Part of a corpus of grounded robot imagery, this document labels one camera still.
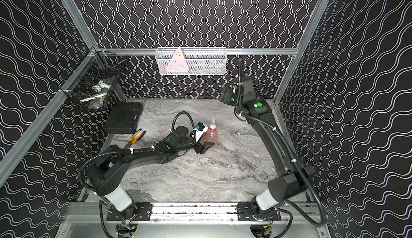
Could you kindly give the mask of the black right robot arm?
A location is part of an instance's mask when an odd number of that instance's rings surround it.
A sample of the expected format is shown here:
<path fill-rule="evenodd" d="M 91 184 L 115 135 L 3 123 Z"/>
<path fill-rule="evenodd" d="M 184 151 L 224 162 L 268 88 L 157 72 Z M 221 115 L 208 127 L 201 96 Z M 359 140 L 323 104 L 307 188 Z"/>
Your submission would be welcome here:
<path fill-rule="evenodd" d="M 310 224 L 322 227 L 326 223 L 325 209 L 310 179 L 314 168 L 303 164 L 293 147 L 280 131 L 273 111 L 265 100 L 255 94 L 253 79 L 244 72 L 244 62 L 238 62 L 238 74 L 233 87 L 224 87 L 219 101 L 234 107 L 234 115 L 247 122 L 263 141 L 275 165 L 277 177 L 270 180 L 267 188 L 252 199 L 252 214 L 257 219 L 265 217 L 271 209 L 280 210 L 282 205 L 295 208 Z M 320 220 L 313 220 L 290 198 L 308 190 L 318 207 Z"/>

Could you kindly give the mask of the pink spray nozzle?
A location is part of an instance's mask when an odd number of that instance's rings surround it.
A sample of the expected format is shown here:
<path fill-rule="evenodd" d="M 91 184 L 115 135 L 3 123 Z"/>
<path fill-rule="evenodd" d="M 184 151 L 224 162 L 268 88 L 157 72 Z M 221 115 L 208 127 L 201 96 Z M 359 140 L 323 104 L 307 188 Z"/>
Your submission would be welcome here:
<path fill-rule="evenodd" d="M 210 129 L 216 129 L 216 119 L 215 118 L 213 118 L 211 120 L 211 124 L 210 124 L 209 128 Z"/>

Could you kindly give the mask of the pink transparent spray bottle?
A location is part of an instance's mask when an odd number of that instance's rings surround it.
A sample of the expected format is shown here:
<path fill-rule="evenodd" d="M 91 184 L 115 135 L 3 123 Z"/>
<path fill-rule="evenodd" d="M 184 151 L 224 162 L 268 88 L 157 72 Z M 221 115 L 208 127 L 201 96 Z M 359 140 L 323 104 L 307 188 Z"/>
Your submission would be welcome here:
<path fill-rule="evenodd" d="M 217 129 L 210 129 L 208 128 L 208 131 L 202 136 L 201 138 L 201 143 L 204 142 L 214 142 L 215 145 L 218 144 L 218 132 Z"/>

